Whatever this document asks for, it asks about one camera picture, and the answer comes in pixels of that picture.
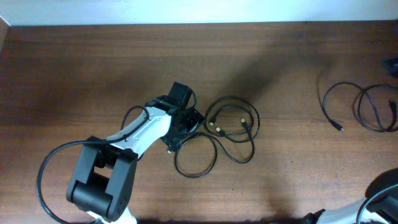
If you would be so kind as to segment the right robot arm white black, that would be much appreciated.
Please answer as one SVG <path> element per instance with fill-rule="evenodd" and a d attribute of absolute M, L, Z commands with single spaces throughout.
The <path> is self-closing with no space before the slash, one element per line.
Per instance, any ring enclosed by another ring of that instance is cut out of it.
<path fill-rule="evenodd" d="M 308 224 L 397 224 L 397 169 L 378 175 L 361 200 L 334 210 L 308 213 L 300 221 Z"/>

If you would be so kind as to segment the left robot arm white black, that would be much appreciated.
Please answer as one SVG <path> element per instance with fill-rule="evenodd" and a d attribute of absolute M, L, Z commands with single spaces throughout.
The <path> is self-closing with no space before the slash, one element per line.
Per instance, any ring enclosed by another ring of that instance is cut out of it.
<path fill-rule="evenodd" d="M 203 123 L 203 116 L 188 107 L 193 90 L 175 82 L 168 95 L 148 101 L 129 125 L 106 139 L 88 138 L 82 144 L 66 198 L 98 223 L 137 223 L 127 205 L 138 159 L 158 139 L 170 152 Z"/>

